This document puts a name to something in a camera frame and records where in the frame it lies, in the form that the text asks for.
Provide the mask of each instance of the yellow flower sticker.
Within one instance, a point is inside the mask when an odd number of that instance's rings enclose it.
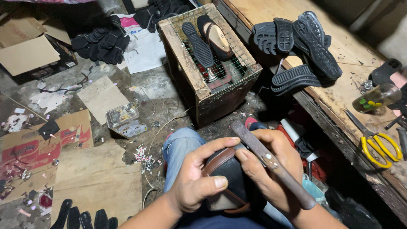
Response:
[[[368,104],[372,105],[372,106],[381,106],[382,105],[381,103],[375,103],[373,101],[368,101]]]

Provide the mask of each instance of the metal canister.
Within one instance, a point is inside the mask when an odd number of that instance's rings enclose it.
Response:
[[[128,139],[151,128],[146,116],[137,109],[135,102],[109,110],[105,116],[107,126]]]

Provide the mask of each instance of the red printed cardboard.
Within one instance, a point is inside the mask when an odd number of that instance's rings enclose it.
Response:
[[[13,190],[4,196],[0,204],[16,200],[31,190],[52,187],[55,182],[56,168],[52,165],[58,159],[64,145],[86,149],[93,147],[90,114],[88,110],[65,115],[55,120],[60,131],[48,140],[38,133],[44,124],[4,135],[0,138],[1,169],[0,179],[12,180]],[[31,177],[22,180],[19,176],[24,170]]]

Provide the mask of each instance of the wooden crate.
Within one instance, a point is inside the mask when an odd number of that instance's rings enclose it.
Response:
[[[182,31],[182,23],[191,22],[197,29],[196,19],[207,15],[223,31],[233,50],[229,62],[216,62],[218,69],[231,75],[230,83],[211,89],[201,73],[192,46]],[[185,99],[186,105],[196,106],[193,114],[198,127],[212,123],[234,110],[243,102],[246,94],[258,78],[262,68],[234,33],[213,4],[185,12],[159,22],[160,34],[164,43],[173,81]]]

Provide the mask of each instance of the green wire mesh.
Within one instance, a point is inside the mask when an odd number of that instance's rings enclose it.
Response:
[[[217,56],[212,51],[214,59],[214,66],[212,67],[212,72],[214,73],[217,79],[215,81],[210,81],[208,70],[198,63],[197,59],[193,54],[192,44],[182,31],[182,24],[184,22],[191,22],[194,25],[198,35],[201,36],[197,26],[197,18],[201,15],[207,15],[215,23],[218,23],[220,20],[223,20],[222,16],[219,13],[217,14],[217,16],[211,17],[211,15],[214,15],[214,11],[206,12],[204,7],[199,7],[194,10],[185,12],[183,14],[170,17],[167,20],[170,22],[170,25],[172,26],[177,36],[181,40],[183,44],[182,48],[187,50],[189,56],[194,61],[195,66],[193,67],[197,68],[198,71],[201,73],[206,84],[211,89],[212,94],[214,94],[215,96],[220,96],[225,92],[241,85],[248,79],[255,77],[254,71],[252,70],[252,68],[249,67],[250,66],[249,64],[253,63],[247,63],[250,62],[247,57],[242,57],[241,55],[237,54],[241,53],[239,51],[242,49],[242,47],[238,46],[238,42],[230,42],[229,38],[228,43],[233,51],[232,58],[226,62],[222,62],[218,60]],[[231,33],[231,31],[225,31],[224,28],[222,27],[220,28],[222,29],[226,37],[228,37],[227,35]]]

